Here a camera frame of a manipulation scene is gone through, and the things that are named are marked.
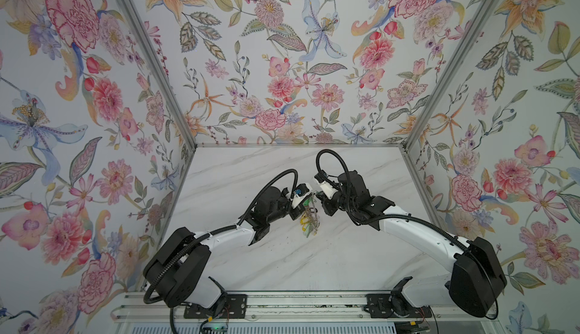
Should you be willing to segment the large metal keyring with keys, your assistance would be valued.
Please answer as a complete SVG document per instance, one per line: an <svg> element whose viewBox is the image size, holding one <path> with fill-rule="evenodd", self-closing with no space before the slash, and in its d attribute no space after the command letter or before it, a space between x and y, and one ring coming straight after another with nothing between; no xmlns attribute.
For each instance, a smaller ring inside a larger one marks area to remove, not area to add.
<svg viewBox="0 0 580 334"><path fill-rule="evenodd" d="M303 235L306 238L316 236L320 227L316 200L314 198L309 198L302 203L302 207L304 208L304 211L300 217L300 224Z"/></svg>

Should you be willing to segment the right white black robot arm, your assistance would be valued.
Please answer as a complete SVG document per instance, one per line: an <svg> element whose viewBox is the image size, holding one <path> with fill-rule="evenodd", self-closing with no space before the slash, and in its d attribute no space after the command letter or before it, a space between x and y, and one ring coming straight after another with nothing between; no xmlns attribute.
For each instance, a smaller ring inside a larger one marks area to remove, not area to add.
<svg viewBox="0 0 580 334"><path fill-rule="evenodd" d="M314 178L327 215L344 211L358 225L399 238L446 270L445 274L401 279L390 291L397 314L405 315L411 308L454 305L473 317L496 318L491 311L498 309L497 299L507 279L489 241L453 236L392 200L371 195L355 171L339 175L336 182L323 171Z"/></svg>

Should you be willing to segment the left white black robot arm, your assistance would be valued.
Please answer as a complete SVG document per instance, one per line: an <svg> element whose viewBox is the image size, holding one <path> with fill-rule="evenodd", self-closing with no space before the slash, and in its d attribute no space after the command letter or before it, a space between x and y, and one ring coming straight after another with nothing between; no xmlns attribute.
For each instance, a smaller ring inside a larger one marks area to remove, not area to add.
<svg viewBox="0 0 580 334"><path fill-rule="evenodd" d="M299 219L313 197L309 184L299 184L293 190L264 187L234 225L198 233L178 228L143 270L147 282L143 303L163 302L170 309L184 305L204 318L220 317L228 294L216 279L204 275L210 258L258 243L279 219Z"/></svg>

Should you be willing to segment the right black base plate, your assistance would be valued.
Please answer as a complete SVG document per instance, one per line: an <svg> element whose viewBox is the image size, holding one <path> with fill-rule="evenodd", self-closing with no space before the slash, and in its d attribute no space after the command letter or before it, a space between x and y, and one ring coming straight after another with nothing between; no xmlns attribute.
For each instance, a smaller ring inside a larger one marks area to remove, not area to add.
<svg viewBox="0 0 580 334"><path fill-rule="evenodd" d="M390 293L375 293L366 295L366 305L363 310L377 319L424 319L433 316L429 307L413 307L402 295Z"/></svg>

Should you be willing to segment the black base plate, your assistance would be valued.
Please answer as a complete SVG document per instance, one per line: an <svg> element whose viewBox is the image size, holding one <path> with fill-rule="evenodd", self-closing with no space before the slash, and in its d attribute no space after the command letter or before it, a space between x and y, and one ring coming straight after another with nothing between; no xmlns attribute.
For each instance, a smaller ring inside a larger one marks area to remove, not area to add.
<svg viewBox="0 0 580 334"><path fill-rule="evenodd" d="M228 294L221 296L209 308L198 304L187 304L184 310L185 319L244 319L246 317L248 296L245 294Z"/></svg>
<svg viewBox="0 0 580 334"><path fill-rule="evenodd" d="M390 293L375 293L366 295L366 305L363 310L377 319L424 319L433 316L429 307L413 307L402 295Z"/></svg>

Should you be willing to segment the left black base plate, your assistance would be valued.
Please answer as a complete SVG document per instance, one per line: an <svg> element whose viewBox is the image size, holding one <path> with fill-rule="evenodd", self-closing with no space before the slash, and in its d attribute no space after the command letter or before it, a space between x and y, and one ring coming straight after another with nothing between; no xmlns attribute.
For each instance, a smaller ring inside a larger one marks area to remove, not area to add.
<svg viewBox="0 0 580 334"><path fill-rule="evenodd" d="M244 319L246 317L248 296L245 294L228 294L221 296L209 308L198 304L187 304L184 310L185 319Z"/></svg>

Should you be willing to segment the right aluminium corner post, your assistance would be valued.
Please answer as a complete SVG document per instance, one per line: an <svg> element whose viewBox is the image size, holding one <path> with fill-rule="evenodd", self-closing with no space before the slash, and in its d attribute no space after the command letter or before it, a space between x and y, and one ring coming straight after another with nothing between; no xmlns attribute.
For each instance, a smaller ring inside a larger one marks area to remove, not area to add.
<svg viewBox="0 0 580 334"><path fill-rule="evenodd" d="M443 71L441 79L436 84L430 99L424 106L424 109L419 115L417 123L406 139L405 144L402 145L403 151L405 153L409 153L411 149L419 142L420 136L428 124L433 111L439 104L442 96L445 94L449 84L454 78L454 75L456 75L456 73L459 71L468 52L472 47L475 46L476 41L478 40L486 21L488 21L492 15L493 9L497 2L498 0L483 0L480 3L480 6L474 14L471 26L467 28L464 37L461 39L458 47L450 57L448 66Z"/></svg>

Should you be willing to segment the aluminium corner post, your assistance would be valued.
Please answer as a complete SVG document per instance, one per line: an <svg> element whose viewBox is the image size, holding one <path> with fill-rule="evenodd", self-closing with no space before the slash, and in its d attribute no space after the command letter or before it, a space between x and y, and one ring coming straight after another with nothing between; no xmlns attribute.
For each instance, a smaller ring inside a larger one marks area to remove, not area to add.
<svg viewBox="0 0 580 334"><path fill-rule="evenodd" d="M169 111L175 118L175 122L178 126L179 132L181 133L182 139L184 139L184 142L188 146L188 148L190 148L193 152L195 152L196 151L195 139L192 136L189 129L189 125L187 125L186 119L184 118L184 114L182 113L179 107L175 93L173 92L173 89L170 85L169 78L167 77L166 72L163 69L163 65L156 56L156 49L154 48L154 45L151 42L151 39L149 38L145 25L143 24L143 21L140 18L140 15L135 7L135 4L133 3L132 0L116 0L116 1L119 3L122 12L124 12L128 18L128 24L131 28L131 31L134 33L137 45L142 49L143 58L146 61L147 66L150 68L153 77L158 83L161 94L169 104Z"/></svg>
<svg viewBox="0 0 580 334"><path fill-rule="evenodd" d="M402 145L403 151L405 153L409 153L411 149L419 142L420 136L428 124L433 111L439 104L442 96L445 94L449 84L454 78L454 75L456 75L456 73L459 71L468 52L472 47L475 46L476 41L478 40L486 21L488 21L492 15L493 9L497 2L498 0L483 0L480 3L480 6L474 14L471 26L467 28L464 37L461 39L458 47L450 57L448 66L443 71L441 79L436 84L430 99L424 106L424 109L419 115L417 123L406 139L405 144Z"/></svg>

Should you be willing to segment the aluminium mounting rail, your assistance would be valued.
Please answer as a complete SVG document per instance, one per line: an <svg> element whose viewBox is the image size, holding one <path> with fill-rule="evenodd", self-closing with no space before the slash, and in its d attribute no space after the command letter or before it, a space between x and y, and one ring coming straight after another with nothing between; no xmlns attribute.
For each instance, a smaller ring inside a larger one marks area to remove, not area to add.
<svg viewBox="0 0 580 334"><path fill-rule="evenodd" d="M371 318L363 310L367 294L387 293L386 291L234 291L231 294L245 294L247 299L246 317L244 319L217 319L215 323L266 323L266 322L364 322L364 321L408 321L406 319ZM202 322L204 320L185 319L186 305L173 310L162 302L146 305L141 293L126 294L122 305L112 314L114 323L152 322L165 323L170 317L176 323ZM442 322L489 322L492 317L473 317L456 306L430 306L431 318L411 319L410 321L435 324Z"/></svg>

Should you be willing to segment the left aluminium corner post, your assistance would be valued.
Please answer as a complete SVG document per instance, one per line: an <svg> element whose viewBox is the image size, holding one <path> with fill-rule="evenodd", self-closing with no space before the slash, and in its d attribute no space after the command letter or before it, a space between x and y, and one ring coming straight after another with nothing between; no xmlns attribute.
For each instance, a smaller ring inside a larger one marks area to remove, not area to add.
<svg viewBox="0 0 580 334"><path fill-rule="evenodd" d="M143 21L140 18L140 15L135 7L135 4L133 3L132 0L116 0L116 1L119 3L122 12L124 12L128 18L128 24L131 28L131 31L134 33L137 45L142 49L143 58L146 61L147 66L150 68L153 77L158 83L161 94L169 104L169 111L175 118L175 122L178 126L179 132L181 133L182 139L184 139L184 142L188 146L188 148L190 148L193 152L195 152L196 151L195 139L192 136L189 129L189 125L187 125L186 119L184 118L184 114L182 113L179 107L175 93L173 92L173 89L170 85L169 78L167 77L166 72L163 69L163 65L156 56L156 49L154 48L154 45L151 42L151 39L149 38L145 25L143 24Z"/></svg>

